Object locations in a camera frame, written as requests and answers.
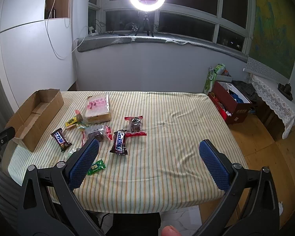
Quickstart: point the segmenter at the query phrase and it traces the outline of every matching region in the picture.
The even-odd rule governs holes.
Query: red box
[[[244,101],[244,103],[237,103],[236,100],[234,100],[233,97],[229,94],[227,89],[230,89],[234,93],[236,93],[239,98]],[[240,93],[240,91],[236,89],[233,84],[216,81],[213,85],[212,92],[225,106],[225,108],[231,113],[231,116],[228,116],[226,112],[222,109],[222,107],[213,98],[213,96],[210,93],[208,94],[209,98],[216,106],[226,124],[240,123],[245,120],[250,108],[252,107],[252,103],[242,93]]]

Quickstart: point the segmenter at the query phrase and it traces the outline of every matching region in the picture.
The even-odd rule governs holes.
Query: white cable
[[[53,5],[52,5],[52,7],[51,7],[51,10],[50,10],[50,13],[49,13],[49,16],[48,16],[48,19],[47,19],[47,24],[46,24],[46,20],[45,20],[45,28],[46,28],[46,32],[47,32],[47,35],[48,35],[48,39],[49,39],[49,42],[50,42],[50,45],[51,45],[51,48],[53,49],[53,52],[55,53],[55,55],[56,55],[56,57],[58,58],[58,59],[65,59],[66,57],[68,57],[68,56],[70,56],[82,43],[83,43],[83,41],[84,41],[84,39],[85,39],[85,37],[87,37],[87,35],[88,34],[86,34],[85,36],[84,36],[84,38],[83,38],[83,40],[82,40],[82,42],[73,50],[73,51],[71,51],[71,53],[70,54],[68,54],[67,56],[60,56],[56,51],[55,51],[55,49],[54,49],[54,47],[53,47],[53,44],[51,43],[51,40],[50,40],[50,36],[49,36],[49,32],[48,32],[48,22],[49,22],[49,19],[50,19],[50,15],[51,15],[51,12],[52,12],[52,9],[53,9],[53,7],[54,7],[54,5],[55,5],[55,1],[56,0],[54,0],[53,1]]]

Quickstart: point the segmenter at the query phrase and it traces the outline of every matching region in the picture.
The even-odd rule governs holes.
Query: window sill
[[[115,44],[127,44],[132,42],[142,43],[142,42],[153,42],[153,43],[176,43],[179,45],[185,45],[187,43],[193,46],[199,46],[206,49],[211,49],[217,52],[224,53],[226,55],[237,58],[245,63],[247,63],[248,56],[244,55],[242,52],[234,50],[232,48],[215,44],[212,42],[194,39],[186,36],[178,36],[173,34],[154,34],[154,37],[147,36],[145,33],[139,33],[137,36],[131,34],[129,36],[121,36],[117,34],[100,34],[95,36],[88,36],[84,39],[78,39],[77,51],[82,53],[86,51],[91,51],[95,49],[100,49],[106,46],[111,46]]]

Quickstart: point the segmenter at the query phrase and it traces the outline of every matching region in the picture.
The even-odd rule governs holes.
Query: green candy wrapper
[[[105,166],[103,160],[98,160],[97,162],[94,162],[92,164],[92,166],[90,167],[87,174],[90,176],[90,175],[94,174],[95,172],[98,172],[98,171],[103,170],[105,168],[106,168],[106,166]]]

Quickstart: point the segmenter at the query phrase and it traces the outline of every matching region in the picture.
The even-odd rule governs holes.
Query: dark teapot
[[[278,90],[290,101],[293,100],[293,95],[291,94],[292,87],[289,83],[282,85],[279,83]]]
[[[289,83],[285,84],[283,91],[289,95],[291,93],[291,90],[292,90],[291,85]]]

